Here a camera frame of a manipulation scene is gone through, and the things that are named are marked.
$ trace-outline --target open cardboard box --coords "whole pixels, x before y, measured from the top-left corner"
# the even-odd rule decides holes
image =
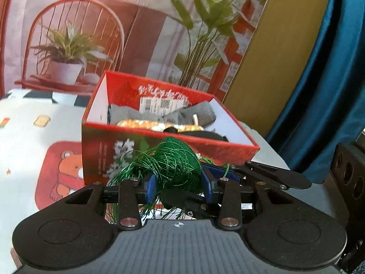
[[[216,120],[204,129],[215,131],[221,136],[225,135],[229,142],[108,124],[108,109],[111,104],[140,110],[140,106],[150,98],[157,102],[169,99],[175,107],[208,101],[216,114]],[[151,148],[167,136],[183,140],[196,153],[212,159],[218,165],[244,164],[260,149],[214,95],[149,78],[107,71],[96,86],[82,120],[85,183],[94,181],[106,183],[128,164],[126,161],[121,165],[116,163],[125,154],[128,153],[126,155],[128,157],[132,154],[131,150]]]

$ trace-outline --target blue curtain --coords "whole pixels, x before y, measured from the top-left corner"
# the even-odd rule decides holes
[[[329,0],[304,72],[266,139],[314,183],[365,128],[365,0]]]

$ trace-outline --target white flower pot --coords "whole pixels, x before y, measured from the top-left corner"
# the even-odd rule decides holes
[[[83,67],[82,64],[66,64],[50,61],[51,78],[54,82],[73,85]]]

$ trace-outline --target qr code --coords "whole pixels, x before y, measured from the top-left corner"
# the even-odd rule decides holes
[[[146,99],[145,110],[147,111],[151,110],[151,99]]]
[[[161,99],[160,108],[169,108],[170,100],[169,99]]]

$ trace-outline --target wooden chair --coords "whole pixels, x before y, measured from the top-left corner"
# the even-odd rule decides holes
[[[35,18],[29,32],[21,80],[15,81],[22,88],[77,93],[89,96],[95,85],[85,82],[79,76],[74,85],[52,81],[49,61],[40,61],[37,50],[32,46],[49,43],[48,29],[65,30],[66,23],[71,22],[75,29],[90,34],[96,43],[104,47],[104,53],[113,62],[99,60],[97,65],[88,63],[84,73],[95,73],[101,76],[105,70],[115,70],[124,50],[124,30],[116,14],[97,0],[60,0],[43,9]]]
[[[0,0],[0,99],[5,94],[4,49],[5,49],[6,25],[10,10],[10,4],[11,0]]]

